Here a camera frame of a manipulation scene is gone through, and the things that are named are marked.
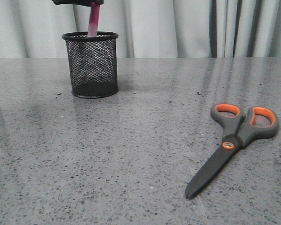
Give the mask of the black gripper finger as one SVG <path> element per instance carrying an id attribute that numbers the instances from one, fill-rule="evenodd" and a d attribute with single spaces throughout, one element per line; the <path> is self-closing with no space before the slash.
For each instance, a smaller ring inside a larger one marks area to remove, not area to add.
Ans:
<path id="1" fill-rule="evenodd" d="M 80 6 L 90 6 L 92 3 L 102 5 L 104 4 L 104 0 L 53 0 L 55 5 L 61 4 L 74 4 Z"/>

